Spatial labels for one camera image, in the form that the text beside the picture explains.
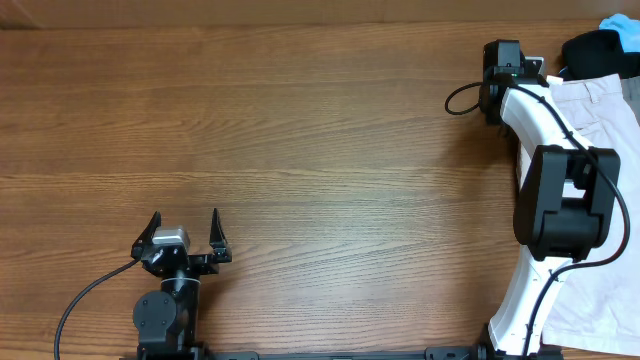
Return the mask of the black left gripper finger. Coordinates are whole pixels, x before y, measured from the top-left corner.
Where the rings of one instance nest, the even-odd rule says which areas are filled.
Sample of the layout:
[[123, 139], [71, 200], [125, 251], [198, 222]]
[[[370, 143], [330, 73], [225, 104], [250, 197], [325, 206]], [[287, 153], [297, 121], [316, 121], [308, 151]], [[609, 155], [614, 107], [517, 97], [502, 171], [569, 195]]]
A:
[[227, 247], [226, 236], [224, 235], [224, 231], [221, 226], [220, 213], [217, 208], [214, 208], [212, 213], [209, 245], [213, 249], [220, 249], [220, 248]]
[[134, 246], [142, 246], [143, 244], [150, 243], [152, 241], [153, 235], [158, 227], [161, 226], [162, 217], [159, 211], [155, 211], [152, 215], [149, 223], [142, 231], [142, 233], [138, 236], [138, 238], [134, 241]]

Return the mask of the beige shorts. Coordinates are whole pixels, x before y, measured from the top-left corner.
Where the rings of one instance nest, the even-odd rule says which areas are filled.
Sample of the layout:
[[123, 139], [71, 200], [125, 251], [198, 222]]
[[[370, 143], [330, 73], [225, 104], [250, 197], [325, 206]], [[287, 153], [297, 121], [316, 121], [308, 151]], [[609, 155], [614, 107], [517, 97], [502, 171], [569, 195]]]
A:
[[568, 276], [547, 317], [543, 342], [594, 352], [639, 354], [639, 124], [617, 74], [551, 87], [564, 117], [583, 137], [621, 158], [618, 187], [631, 220], [624, 253], [609, 265]]

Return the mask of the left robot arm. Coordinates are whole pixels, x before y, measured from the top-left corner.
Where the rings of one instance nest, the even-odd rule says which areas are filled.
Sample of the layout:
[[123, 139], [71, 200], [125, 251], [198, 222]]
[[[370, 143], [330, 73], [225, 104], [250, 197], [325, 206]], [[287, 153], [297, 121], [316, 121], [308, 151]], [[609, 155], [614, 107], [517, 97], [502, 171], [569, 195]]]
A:
[[132, 245], [131, 256], [161, 280], [160, 289], [144, 294], [133, 309], [138, 331], [138, 359], [209, 359], [208, 346], [197, 339], [201, 278], [219, 273], [219, 265], [232, 261], [232, 251], [220, 223], [212, 213], [211, 251], [189, 252], [190, 239], [181, 227], [164, 227], [156, 212]]

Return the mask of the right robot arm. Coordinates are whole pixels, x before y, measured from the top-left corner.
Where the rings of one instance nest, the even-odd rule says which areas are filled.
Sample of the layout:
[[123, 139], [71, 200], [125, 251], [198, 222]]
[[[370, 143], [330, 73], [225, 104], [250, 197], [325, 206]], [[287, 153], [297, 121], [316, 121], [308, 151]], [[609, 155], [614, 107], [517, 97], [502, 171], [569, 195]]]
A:
[[554, 104], [542, 59], [516, 40], [483, 49], [479, 107], [503, 124], [530, 158], [513, 214], [520, 254], [506, 296], [487, 326], [486, 359], [558, 359], [541, 343], [542, 328], [572, 271], [590, 266], [607, 239], [620, 170], [618, 154], [582, 137]]

